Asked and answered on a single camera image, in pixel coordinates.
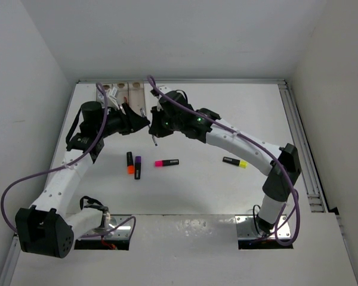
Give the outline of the yellow highlighter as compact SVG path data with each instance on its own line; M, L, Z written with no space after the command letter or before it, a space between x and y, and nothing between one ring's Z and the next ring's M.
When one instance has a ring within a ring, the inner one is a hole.
M239 160L236 158L230 158L230 157L223 157L222 162L227 163L227 164L231 164L240 168L247 168L248 163L244 160Z

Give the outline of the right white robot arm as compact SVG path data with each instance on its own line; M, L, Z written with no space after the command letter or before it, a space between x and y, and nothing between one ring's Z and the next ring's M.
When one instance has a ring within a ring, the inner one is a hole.
M157 105L151 109L151 135L163 138L174 132L181 132L189 139L234 154L267 177L256 226L259 233L268 234L288 200L290 187L295 185L301 173L297 148L292 144L280 147L257 138L246 141L246 134L238 131L217 113L207 108L194 110L184 92L179 90L160 86L151 93L159 99Z

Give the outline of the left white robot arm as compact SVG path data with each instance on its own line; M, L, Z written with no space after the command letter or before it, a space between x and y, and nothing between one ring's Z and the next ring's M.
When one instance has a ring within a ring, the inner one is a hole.
M135 113L128 104L119 109L104 108L97 101L81 105L66 135L66 152L61 166L42 194L15 216L17 235L23 252L64 258L75 241L98 229L107 234L108 207L97 200L81 203L71 216L67 209L80 181L95 163L104 147L104 139L115 133L128 135L149 125L146 117Z

